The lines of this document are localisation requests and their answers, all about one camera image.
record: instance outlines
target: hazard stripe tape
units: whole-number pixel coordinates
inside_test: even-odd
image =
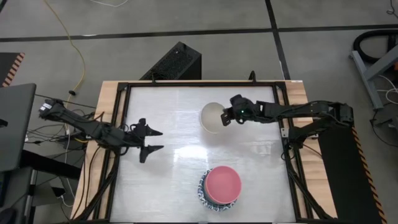
[[[372,179],[372,176],[371,176],[371,172],[370,172],[369,167],[368,167],[368,163],[366,162],[365,155],[364,155],[364,153],[362,151],[361,143],[359,142],[358,134],[357,134],[357,132],[356,132],[354,127],[352,128],[352,132],[353,132],[353,135],[354,135],[354,139],[356,141],[356,147],[358,148],[359,156],[361,157],[363,168],[365,169],[366,177],[368,178],[368,182],[369,182],[370,188],[371,188],[372,193],[373,193],[374,203],[376,204],[376,207],[379,210],[381,223],[382,224],[387,224],[386,216],[384,215],[383,208],[382,208],[381,202],[379,200],[379,196],[377,194],[376,188],[374,187],[374,183],[373,183],[373,179]]]
[[[7,87],[7,86],[11,85],[11,82],[15,78],[17,70],[18,70],[19,66],[21,65],[22,60],[24,59],[24,57],[25,57],[24,53],[20,53],[16,57],[14,63],[11,65],[10,71],[8,72],[5,81],[2,83],[3,87]]]

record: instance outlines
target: white tabletop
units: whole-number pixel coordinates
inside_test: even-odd
[[[139,150],[121,158],[112,222],[293,222],[294,211],[277,123],[232,122],[222,133],[200,125],[210,102],[230,107],[234,95],[274,102],[271,87],[133,87],[126,124],[146,118],[164,148],[139,163]],[[242,192],[232,209],[215,212],[198,199],[200,177],[216,166],[234,168]]]

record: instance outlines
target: floor tile line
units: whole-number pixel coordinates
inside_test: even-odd
[[[215,29],[215,30],[185,30],[171,32],[143,32],[126,34],[98,34],[98,35],[71,35],[72,40],[93,40],[93,39],[121,39],[135,37],[171,37],[184,35],[215,35],[215,34],[260,34],[272,32],[270,28],[251,28],[251,29]],[[35,42],[68,40],[67,36],[53,37],[4,37],[0,42]]]
[[[279,32],[312,32],[312,31],[339,31],[339,30],[366,30],[366,29],[398,29],[398,24],[355,25],[355,26],[325,26],[325,27],[286,27],[278,28]]]
[[[276,51],[278,53],[280,67],[282,69],[282,75],[285,80],[290,80],[290,73],[289,69],[287,68],[285,52],[282,46],[282,42],[280,41],[278,26],[276,24],[276,19],[274,11],[272,9],[271,0],[265,0],[265,2],[268,10],[269,20],[271,22],[271,29],[272,29],[272,34],[274,35],[275,46],[276,46]]]

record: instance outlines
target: wooden board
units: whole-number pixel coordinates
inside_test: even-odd
[[[275,82],[275,81],[279,81],[279,80],[267,80],[267,81],[259,81],[259,82]],[[103,82],[103,86],[102,86],[101,92],[99,94],[99,100],[98,100],[96,115],[95,115],[95,116],[98,116],[102,112],[104,112],[103,121],[107,121],[107,122],[111,121],[114,101],[116,99],[116,90],[117,90],[119,82],[148,83],[150,81],[105,81],[105,82]],[[162,81],[162,82],[186,82],[186,81],[171,80],[171,81]],[[197,80],[195,82],[225,82],[225,80]],[[234,81],[228,81],[228,82],[251,82],[251,81],[234,80]],[[305,93],[305,89],[304,89],[304,85],[303,85],[302,81],[285,81],[285,82],[286,82],[287,94],[289,97],[290,104],[302,104],[302,103],[308,102],[307,95]],[[123,102],[124,102],[124,95],[122,95],[122,97],[121,97],[121,103],[119,105],[119,111],[118,111],[119,116],[117,118],[117,122],[120,122],[120,119],[121,119],[120,115],[121,115],[122,109],[123,109]],[[294,125],[299,126],[299,127],[305,126],[311,122],[312,122],[311,118],[294,119]],[[319,144],[318,144],[317,140],[307,140],[307,141],[305,141],[305,144],[320,153],[320,148],[319,148]],[[76,212],[82,196],[83,196],[83,198],[81,200],[82,203],[80,205],[80,208],[77,210],[76,217],[79,216],[79,214],[84,210],[85,202],[86,202],[85,198],[86,198],[87,183],[88,183],[89,164],[90,164],[91,158],[93,157],[93,154],[95,153],[97,148],[98,148],[97,144],[94,141],[90,141],[88,143],[87,153],[86,153],[86,158],[85,158],[86,166],[85,166],[85,170],[82,169],[80,181],[79,181],[78,188],[76,191],[76,199],[73,204],[71,218],[73,217],[73,214]],[[333,199],[331,196],[330,187],[329,187],[328,179],[326,176],[325,166],[323,165],[322,159],[319,157],[319,155],[315,154],[314,152],[312,152],[311,150],[309,150],[305,147],[300,150],[300,154],[301,154],[301,158],[303,161],[303,168],[304,168],[304,173],[305,173],[305,177],[307,180],[307,187],[308,187],[309,191],[311,192],[311,194],[314,196],[314,198],[317,200],[317,202],[324,208],[324,210],[329,215],[336,217],[335,205],[333,203]],[[96,156],[93,159],[93,162],[91,165],[92,168],[91,168],[91,174],[90,174],[90,189],[88,191],[88,202],[91,201],[91,198],[94,196],[94,194],[98,190],[98,184],[100,182],[101,170],[102,170],[102,166],[103,166],[103,159],[104,159],[104,150],[100,149],[96,153]],[[85,181],[85,185],[84,185],[85,192],[83,192],[83,172],[85,172],[85,176],[86,176],[86,181]],[[298,195],[299,195],[298,200],[299,200],[299,204],[300,204],[300,211],[301,211],[302,217],[306,217],[303,197],[301,194],[298,194]],[[108,191],[105,192],[105,194],[103,195],[99,218],[105,217],[107,201],[108,201]]]

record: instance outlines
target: white bowl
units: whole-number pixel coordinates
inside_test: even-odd
[[[208,103],[200,113],[200,124],[207,132],[211,134],[219,133],[223,128],[221,115],[223,114],[224,106],[219,103]]]

